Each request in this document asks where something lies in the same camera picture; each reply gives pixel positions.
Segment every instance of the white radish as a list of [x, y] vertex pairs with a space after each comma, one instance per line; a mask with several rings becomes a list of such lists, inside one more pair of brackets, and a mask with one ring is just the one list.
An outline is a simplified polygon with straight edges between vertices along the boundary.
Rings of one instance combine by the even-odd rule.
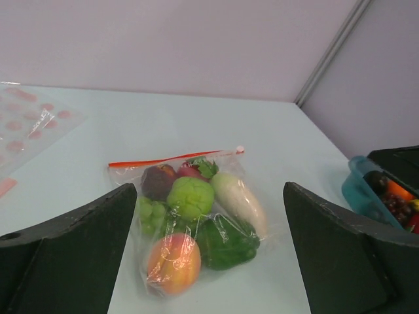
[[243, 180], [230, 173], [217, 173], [209, 183], [215, 190], [215, 199], [228, 214], [247, 221], [255, 228], [259, 239], [266, 239], [266, 213]]

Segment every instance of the green vegetable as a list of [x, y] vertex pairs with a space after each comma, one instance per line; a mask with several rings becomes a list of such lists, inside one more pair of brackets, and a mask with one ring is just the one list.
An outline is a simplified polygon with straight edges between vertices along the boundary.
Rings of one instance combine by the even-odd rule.
[[184, 220], [196, 220], [211, 211], [214, 189], [203, 180], [193, 177], [177, 179], [167, 199], [174, 213]]
[[260, 241], [246, 222], [233, 222], [221, 214], [199, 226], [196, 242], [203, 265], [211, 270], [227, 270], [254, 259]]

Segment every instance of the green bell pepper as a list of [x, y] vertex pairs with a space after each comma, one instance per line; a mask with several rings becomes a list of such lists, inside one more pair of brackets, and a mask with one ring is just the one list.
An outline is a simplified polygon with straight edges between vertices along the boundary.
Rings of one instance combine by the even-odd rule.
[[260, 240], [247, 222], [233, 222], [221, 214], [199, 226], [196, 242], [203, 265], [211, 270], [228, 270], [254, 259]]

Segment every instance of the peach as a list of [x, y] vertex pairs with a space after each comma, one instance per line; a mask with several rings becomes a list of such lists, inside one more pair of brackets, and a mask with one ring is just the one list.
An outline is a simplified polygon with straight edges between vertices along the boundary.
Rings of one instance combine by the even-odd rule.
[[147, 284], [165, 294], [179, 294], [198, 279], [201, 256], [195, 240], [175, 233], [160, 239], [152, 248], [147, 265]]

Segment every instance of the orange fruit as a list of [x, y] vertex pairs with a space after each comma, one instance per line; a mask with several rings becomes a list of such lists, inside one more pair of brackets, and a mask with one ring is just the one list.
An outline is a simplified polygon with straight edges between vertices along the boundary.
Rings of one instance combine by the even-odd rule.
[[411, 201], [414, 199], [414, 196], [411, 193], [407, 192], [404, 188], [392, 180], [388, 181], [387, 192], [398, 195], [405, 201]]

